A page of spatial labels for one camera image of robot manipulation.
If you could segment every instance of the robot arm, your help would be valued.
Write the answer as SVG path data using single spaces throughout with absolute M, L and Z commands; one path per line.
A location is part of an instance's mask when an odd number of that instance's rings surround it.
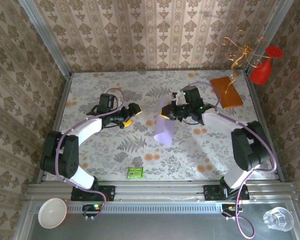
M 115 98 L 112 94 L 103 93 L 100 96 L 99 104 L 93 107 L 87 115 L 98 116 L 109 113 L 114 107 Z M 112 126 L 118 126 L 121 129 L 128 127 L 132 123 L 131 117 L 141 112 L 138 104 L 130 103 L 128 108 L 122 107 L 109 115 L 91 119 L 74 129 L 71 135 L 66 135 L 58 158 L 59 174 L 83 189 L 97 191 L 99 188 L 98 179 L 79 166 L 79 146 L 93 134 L 108 128 L 107 125 L 109 124 L 114 124 Z M 52 175 L 56 174 L 56 148 L 62 135 L 62 132 L 50 131 L 45 139 L 40 168 Z
M 173 93 L 174 100 L 164 106 L 161 116 L 169 120 L 179 120 L 187 117 L 219 130 L 232 140 L 233 158 L 235 164 L 220 180 L 220 200 L 231 198 L 250 174 L 262 162 L 269 159 L 269 154 L 261 142 L 243 127 L 231 122 L 218 114 L 214 106 L 205 104 L 195 86 L 187 86 L 179 93 Z M 257 121 L 243 123 L 259 135 L 267 144 L 266 135 Z

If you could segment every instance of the white bowl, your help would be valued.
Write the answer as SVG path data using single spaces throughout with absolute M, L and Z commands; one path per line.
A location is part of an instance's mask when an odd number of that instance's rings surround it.
M 51 198 L 39 210 L 38 220 L 45 229 L 59 226 L 67 215 L 67 205 L 60 198 Z

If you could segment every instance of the clear glass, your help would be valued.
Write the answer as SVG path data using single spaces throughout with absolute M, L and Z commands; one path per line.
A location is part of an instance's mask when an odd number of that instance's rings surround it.
M 294 218 L 292 214 L 283 207 L 275 207 L 267 211 L 263 215 L 263 222 L 269 229 L 276 229 L 280 231 L 290 231 L 294 227 Z

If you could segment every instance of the wallpaper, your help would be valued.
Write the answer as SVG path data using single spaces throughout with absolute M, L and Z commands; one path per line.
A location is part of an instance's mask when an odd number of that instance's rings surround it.
M 278 0 L 33 0 L 71 72 L 226 69 L 224 36 L 249 42 Z
M 285 179 L 300 200 L 300 0 L 295 0 L 272 41 L 284 51 L 266 85 L 257 88 Z
M 0 0 L 0 240 L 12 239 L 37 179 L 64 81 L 18 1 Z
M 187 125 L 176 121 L 171 146 L 154 139 L 161 96 L 186 85 L 226 77 L 232 70 L 178 70 L 74 73 L 60 129 L 68 130 L 86 117 L 99 102 L 100 94 L 120 88 L 127 103 L 140 105 L 142 113 L 125 129 L 103 129 L 80 145 L 80 166 L 102 181 L 127 180 L 128 168 L 143 167 L 141 180 L 219 180 L 235 164 L 232 141 L 216 127 Z M 235 82 L 244 105 L 225 110 L 229 116 L 247 122 L 257 119 L 243 74 Z M 217 96 L 199 85 L 205 103 L 215 104 Z M 111 91 L 121 98 L 120 92 Z M 274 179 L 273 174 L 255 173 L 254 179 Z M 47 180 L 56 180 L 49 175 Z

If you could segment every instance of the green box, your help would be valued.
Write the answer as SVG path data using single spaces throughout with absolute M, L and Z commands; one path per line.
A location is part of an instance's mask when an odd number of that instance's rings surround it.
M 139 179 L 142 178 L 144 175 L 144 168 L 134 168 L 134 167 L 129 167 L 128 168 L 128 179 Z

